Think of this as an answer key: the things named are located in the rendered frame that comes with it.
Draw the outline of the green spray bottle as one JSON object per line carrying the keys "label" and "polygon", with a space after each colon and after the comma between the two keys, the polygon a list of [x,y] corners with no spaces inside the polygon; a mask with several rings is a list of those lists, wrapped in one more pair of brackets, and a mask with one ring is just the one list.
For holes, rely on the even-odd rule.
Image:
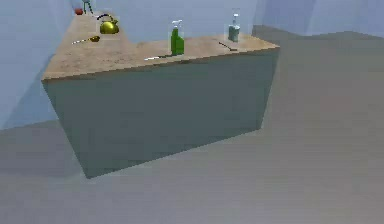
{"label": "green spray bottle", "polygon": [[171,54],[182,55],[184,53],[184,39],[179,35],[179,25],[181,20],[172,22],[173,29],[171,33]]}

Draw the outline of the dark thin utensil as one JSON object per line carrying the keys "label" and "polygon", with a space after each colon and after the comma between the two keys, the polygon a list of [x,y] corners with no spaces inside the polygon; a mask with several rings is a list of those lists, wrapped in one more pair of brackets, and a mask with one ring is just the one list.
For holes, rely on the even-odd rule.
{"label": "dark thin utensil", "polygon": [[218,43],[219,43],[220,45],[222,45],[222,46],[228,48],[230,51],[238,51],[238,49],[231,48],[231,47],[229,47],[228,45],[226,45],[226,44],[224,44],[224,43],[222,43],[222,42],[218,42]]}

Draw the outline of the white-handled knife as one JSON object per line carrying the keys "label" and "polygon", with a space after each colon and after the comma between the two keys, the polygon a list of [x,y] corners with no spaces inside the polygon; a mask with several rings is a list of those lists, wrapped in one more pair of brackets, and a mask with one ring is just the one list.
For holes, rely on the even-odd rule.
{"label": "white-handled knife", "polygon": [[145,58],[144,61],[150,61],[150,60],[156,60],[156,59],[169,58],[169,57],[173,57],[173,56],[174,56],[174,55],[159,55],[159,56],[153,56],[153,57]]}

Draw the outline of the grey-green soap bottle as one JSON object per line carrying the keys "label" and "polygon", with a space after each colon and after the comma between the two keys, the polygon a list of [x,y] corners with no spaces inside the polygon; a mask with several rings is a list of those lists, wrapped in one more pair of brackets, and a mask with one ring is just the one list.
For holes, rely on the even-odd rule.
{"label": "grey-green soap bottle", "polygon": [[228,39],[232,42],[237,42],[239,39],[240,25],[238,23],[238,13],[233,14],[232,23],[228,26]]}

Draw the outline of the grey kitchen counter wooden top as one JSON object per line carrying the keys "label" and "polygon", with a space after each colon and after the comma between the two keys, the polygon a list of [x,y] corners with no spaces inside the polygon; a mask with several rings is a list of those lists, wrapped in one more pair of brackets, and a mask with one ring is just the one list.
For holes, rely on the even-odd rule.
{"label": "grey kitchen counter wooden top", "polygon": [[[249,34],[132,43],[99,42],[98,21],[72,19],[41,82],[87,178],[139,165],[262,126],[280,48]],[[230,51],[222,42],[238,51]]]}

